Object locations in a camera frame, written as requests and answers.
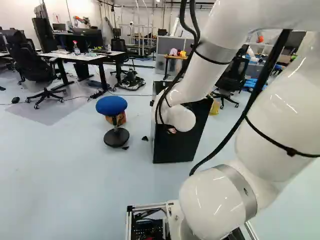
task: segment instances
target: blue object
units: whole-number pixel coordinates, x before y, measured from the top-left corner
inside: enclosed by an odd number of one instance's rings
[[[276,64],[276,65],[274,66],[274,70],[282,70],[282,66],[279,65],[279,64]]]
[[[95,109],[105,116],[117,116],[126,110],[128,103],[120,96],[105,96],[96,102]]]
[[[245,84],[244,84],[244,88],[254,88],[256,86],[256,83],[257,83],[258,79],[257,78],[250,78],[250,79],[247,79],[245,81]]]

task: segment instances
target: light blue floor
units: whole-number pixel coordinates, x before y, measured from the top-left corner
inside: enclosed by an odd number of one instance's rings
[[[114,66],[104,67],[109,76]],[[69,63],[66,70],[75,74]],[[152,94],[152,82],[163,77],[154,74],[154,69],[137,71],[146,86],[135,92],[119,89],[116,94]],[[90,72],[99,79],[97,68],[90,67]],[[7,88],[0,91],[0,103],[33,94],[17,85],[17,77],[9,71],[0,74],[0,86]],[[219,115],[208,117],[193,162],[173,164],[152,164],[150,142],[141,140],[150,135],[151,97],[124,98],[128,102],[124,127],[130,132],[127,151],[104,144],[103,136],[112,125],[96,112],[97,100],[51,126],[5,111],[10,106],[0,106],[0,239],[123,240],[127,205],[177,199],[192,166],[228,133],[249,93],[234,96],[240,101],[239,108],[227,102]],[[232,139],[201,169],[234,156]],[[261,240],[318,238],[320,193],[315,192],[319,169],[319,163],[308,167],[272,207],[252,220]]]

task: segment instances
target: stool base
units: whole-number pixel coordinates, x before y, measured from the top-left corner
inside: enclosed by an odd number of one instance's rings
[[[109,130],[103,138],[103,141],[106,145],[118,148],[122,147],[129,139],[129,132],[127,129],[118,127],[117,129]]]

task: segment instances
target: computer mouse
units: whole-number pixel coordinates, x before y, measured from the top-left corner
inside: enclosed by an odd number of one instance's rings
[[[12,102],[13,104],[17,104],[19,101],[20,101],[20,97],[18,97],[18,96],[15,96],[15,97],[12,98],[12,100],[11,100],[11,102]]]

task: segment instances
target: wall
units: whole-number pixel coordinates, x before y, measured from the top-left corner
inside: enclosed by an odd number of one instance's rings
[[[163,29],[167,29],[167,31],[168,31],[169,25],[170,25],[170,28],[172,28],[176,17],[179,15],[179,9],[173,8],[171,10],[170,8],[166,8],[165,12],[164,12],[164,21],[163,21],[163,9],[162,8],[154,8],[153,10],[152,10],[152,8],[148,8],[148,10],[146,10],[145,7],[140,6],[139,13],[140,13],[140,18],[138,18],[138,11],[136,8],[116,7],[115,8],[116,26],[119,27],[119,24],[121,24],[121,23],[130,24],[130,21],[133,21],[134,24],[141,24],[141,25],[148,26],[148,17],[149,17],[149,25],[151,27],[152,22],[153,22],[153,27],[155,27],[153,29],[153,34],[156,35],[158,32],[158,29],[163,28]],[[197,16],[197,20],[198,20],[200,27],[203,27],[204,24],[206,23],[206,20],[208,18],[209,13],[210,13],[210,9],[197,9],[196,10],[196,16]],[[111,19],[112,19],[111,23],[114,26],[113,13],[112,13]],[[190,14],[189,14],[188,9],[185,14],[185,21],[190,27],[192,26],[192,22],[191,22],[191,18],[190,18]],[[130,29],[128,27],[122,27],[121,33],[122,33],[122,36],[125,37],[126,34],[130,33]],[[187,33],[186,31],[184,31],[183,36],[185,36],[185,34],[187,36],[192,37],[192,35]]]
[[[36,48],[40,48],[32,18],[36,16],[34,8],[41,2],[41,0],[1,0],[0,26],[3,29],[24,30],[25,36],[33,40]],[[51,24],[57,23],[53,14],[59,15],[61,23],[69,21],[66,0],[45,0],[44,2]],[[75,15],[80,18],[83,16],[89,17],[91,25],[101,27],[100,6],[97,1],[68,0],[68,5],[71,19]]]
[[[134,6],[135,3],[128,3],[127,5],[129,6]],[[210,5],[205,5],[203,6],[204,9],[197,9],[196,10],[196,18],[198,21],[198,25],[201,28],[203,28],[206,25],[206,21],[208,19],[209,13],[211,11],[211,6]],[[105,16],[104,10],[101,11],[102,16]],[[164,21],[163,21],[163,9],[162,8],[148,8],[148,11],[146,8],[140,3],[139,1],[139,14],[140,18],[138,18],[138,11],[137,8],[125,8],[125,7],[115,7],[115,23],[116,26],[119,27],[119,24],[130,24],[130,21],[133,21],[134,24],[141,24],[148,26],[148,17],[149,17],[149,25],[152,25],[155,27],[153,29],[153,34],[156,35],[158,32],[158,29],[167,29],[169,31],[174,22],[175,18],[179,15],[179,8],[173,8],[172,10],[170,8],[166,8],[164,12]],[[109,12],[110,20],[112,25],[114,26],[114,15],[113,13]],[[185,13],[185,22],[186,24],[193,28],[191,17],[190,17],[190,12],[189,9],[186,10]],[[193,38],[191,33],[185,31],[181,26],[177,29],[176,35],[180,35],[183,30],[182,36],[183,37],[189,37]],[[268,30],[263,30],[261,31],[264,37],[264,42],[265,43],[274,43],[275,40],[278,38],[281,30],[278,29],[268,29]],[[129,37],[127,36],[130,33],[130,28],[127,26],[123,26],[121,30],[122,38],[126,40],[126,42],[129,42]],[[145,29],[143,35],[147,35],[148,30],[147,28]],[[257,40],[257,35],[253,34],[251,41],[255,42]]]

